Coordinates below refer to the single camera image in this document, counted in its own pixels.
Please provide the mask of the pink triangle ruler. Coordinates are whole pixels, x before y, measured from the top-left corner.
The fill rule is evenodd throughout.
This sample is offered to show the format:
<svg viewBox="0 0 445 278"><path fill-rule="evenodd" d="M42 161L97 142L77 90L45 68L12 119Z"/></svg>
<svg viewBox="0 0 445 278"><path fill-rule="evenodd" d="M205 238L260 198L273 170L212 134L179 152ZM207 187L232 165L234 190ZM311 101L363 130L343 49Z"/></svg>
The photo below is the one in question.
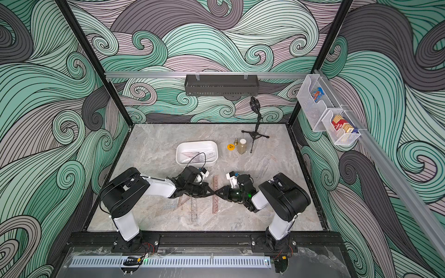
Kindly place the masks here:
<svg viewBox="0 0 445 278"><path fill-rule="evenodd" d="M190 197L188 196L181 196L178 200L177 208L181 208L183 205L185 205L190 200Z"/></svg>
<svg viewBox="0 0 445 278"><path fill-rule="evenodd" d="M188 161L194 158L195 156L199 155L199 151L186 151L180 153L180 158L182 161Z"/></svg>

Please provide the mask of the blue triangle ruler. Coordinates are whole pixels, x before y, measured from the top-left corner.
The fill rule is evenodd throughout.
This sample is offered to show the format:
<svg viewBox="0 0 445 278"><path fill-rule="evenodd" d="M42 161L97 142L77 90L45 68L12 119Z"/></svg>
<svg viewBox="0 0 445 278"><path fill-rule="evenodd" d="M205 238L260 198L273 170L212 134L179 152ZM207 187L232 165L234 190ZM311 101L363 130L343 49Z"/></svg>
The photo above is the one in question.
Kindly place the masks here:
<svg viewBox="0 0 445 278"><path fill-rule="evenodd" d="M172 202L165 202L162 208L167 212L173 212L178 208L178 202L176 202L175 200L173 200Z"/></svg>

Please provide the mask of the clear stencil ruler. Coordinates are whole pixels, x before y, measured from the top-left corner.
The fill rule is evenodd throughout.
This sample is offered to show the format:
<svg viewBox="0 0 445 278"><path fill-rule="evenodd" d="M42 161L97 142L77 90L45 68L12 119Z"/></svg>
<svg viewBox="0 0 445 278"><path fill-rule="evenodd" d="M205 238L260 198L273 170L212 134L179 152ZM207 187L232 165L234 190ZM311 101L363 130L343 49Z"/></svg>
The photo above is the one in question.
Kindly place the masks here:
<svg viewBox="0 0 445 278"><path fill-rule="evenodd" d="M214 149L208 149L204 152L200 152L195 158L197 161L207 161L216 157L216 152Z"/></svg>

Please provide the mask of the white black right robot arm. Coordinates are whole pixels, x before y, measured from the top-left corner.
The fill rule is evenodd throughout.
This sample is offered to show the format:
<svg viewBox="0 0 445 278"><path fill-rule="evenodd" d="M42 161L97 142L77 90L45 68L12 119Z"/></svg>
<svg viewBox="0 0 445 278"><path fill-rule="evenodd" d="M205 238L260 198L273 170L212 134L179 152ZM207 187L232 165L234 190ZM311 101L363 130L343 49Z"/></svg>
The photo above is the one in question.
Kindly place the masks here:
<svg viewBox="0 0 445 278"><path fill-rule="evenodd" d="M258 187L253 185L253 178L248 174L230 172L227 178L230 184L214 194L228 202L244 205L253 213L271 206L274 216L265 231L265 244L272 252L288 248L292 226L311 204L307 191L283 173L278 173Z"/></svg>

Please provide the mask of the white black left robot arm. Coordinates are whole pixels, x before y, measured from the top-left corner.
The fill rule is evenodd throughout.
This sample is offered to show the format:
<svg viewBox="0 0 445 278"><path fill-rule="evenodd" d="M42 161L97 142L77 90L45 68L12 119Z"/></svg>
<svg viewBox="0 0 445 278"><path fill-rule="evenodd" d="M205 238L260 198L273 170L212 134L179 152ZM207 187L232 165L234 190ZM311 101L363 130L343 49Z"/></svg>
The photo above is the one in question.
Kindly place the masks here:
<svg viewBox="0 0 445 278"><path fill-rule="evenodd" d="M205 168L187 166L176 177L159 179L145 176L131 167L105 185L99 192L99 198L122 239L130 242L140 234L132 210L142 196L175 199L187 195L207 198L214 195L209 183L205 181L208 175Z"/></svg>

